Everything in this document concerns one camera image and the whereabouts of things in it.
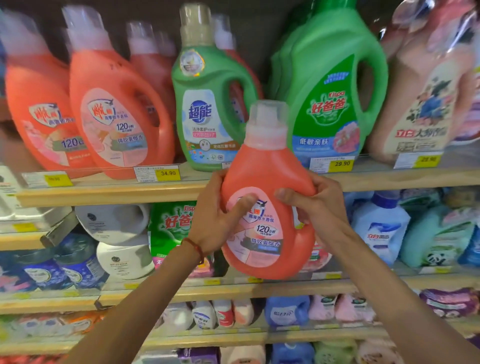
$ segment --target red bracelet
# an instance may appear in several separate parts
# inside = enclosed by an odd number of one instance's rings
[[[200,262],[198,263],[198,265],[203,264],[205,260],[205,256],[204,256],[204,253],[202,252],[202,248],[190,238],[183,238],[181,241],[181,244],[183,244],[183,242],[187,242],[191,246],[193,246],[193,248],[197,251],[198,255],[200,256]]]

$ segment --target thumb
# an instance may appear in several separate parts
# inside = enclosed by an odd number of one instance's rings
[[[238,200],[234,207],[224,216],[227,228],[232,230],[239,223],[240,219],[252,209],[257,200],[258,197],[255,194],[246,194]]]
[[[290,188],[279,188],[275,191],[275,197],[284,204],[299,207],[306,212],[310,212],[312,200],[310,197],[295,192]]]

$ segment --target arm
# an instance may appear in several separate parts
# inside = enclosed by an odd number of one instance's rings
[[[225,172],[215,172],[198,196],[189,238],[205,255],[218,250],[257,201],[248,194],[224,214],[220,187]],[[174,248],[154,274],[145,279],[69,352],[63,364],[130,364],[157,320],[188,275],[199,253],[189,243]]]
[[[480,351],[439,318],[350,227],[340,184],[312,174],[319,189],[306,197],[290,189],[276,196],[297,206],[350,275],[408,364],[477,364]]]

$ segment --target forearm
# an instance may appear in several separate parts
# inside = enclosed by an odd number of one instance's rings
[[[425,305],[350,226],[342,226],[329,246],[406,363],[480,363],[480,351]]]
[[[63,363],[130,364],[199,259],[189,244],[173,249],[160,268],[111,309]]]

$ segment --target purple package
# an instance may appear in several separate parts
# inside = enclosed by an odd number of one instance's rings
[[[218,347],[179,349],[177,355],[181,364],[219,364]]]
[[[440,317],[465,317],[477,313],[479,299],[471,288],[457,291],[423,290],[420,298]]]

